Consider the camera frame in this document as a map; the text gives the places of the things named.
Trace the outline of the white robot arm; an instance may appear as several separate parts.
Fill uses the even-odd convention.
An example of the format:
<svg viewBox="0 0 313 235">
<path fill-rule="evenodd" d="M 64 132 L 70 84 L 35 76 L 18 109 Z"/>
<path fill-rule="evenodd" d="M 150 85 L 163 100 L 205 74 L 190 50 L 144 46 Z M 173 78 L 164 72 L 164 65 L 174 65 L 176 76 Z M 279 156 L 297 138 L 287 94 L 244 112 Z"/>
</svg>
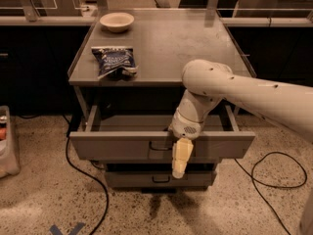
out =
<svg viewBox="0 0 313 235">
<path fill-rule="evenodd" d="M 226 100 L 257 117 L 313 142 L 313 88 L 233 74 L 220 63 L 192 60 L 182 70 L 185 92 L 169 129 L 173 145 L 172 175 L 180 179 L 204 127 L 206 117 Z"/>
</svg>

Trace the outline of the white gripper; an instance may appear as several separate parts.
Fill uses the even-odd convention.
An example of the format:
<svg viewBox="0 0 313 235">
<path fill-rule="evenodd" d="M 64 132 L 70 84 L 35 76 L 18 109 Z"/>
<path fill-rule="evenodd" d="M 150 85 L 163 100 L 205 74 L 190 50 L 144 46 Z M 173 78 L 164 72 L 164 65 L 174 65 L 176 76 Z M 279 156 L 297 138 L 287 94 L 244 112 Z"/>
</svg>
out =
<svg viewBox="0 0 313 235">
<path fill-rule="evenodd" d="M 176 138 L 180 138 L 172 148 L 172 175 L 181 179 L 185 174 L 188 160 L 208 114 L 221 102 L 218 97 L 202 96 L 185 90 L 175 111 L 169 129 Z"/>
</svg>

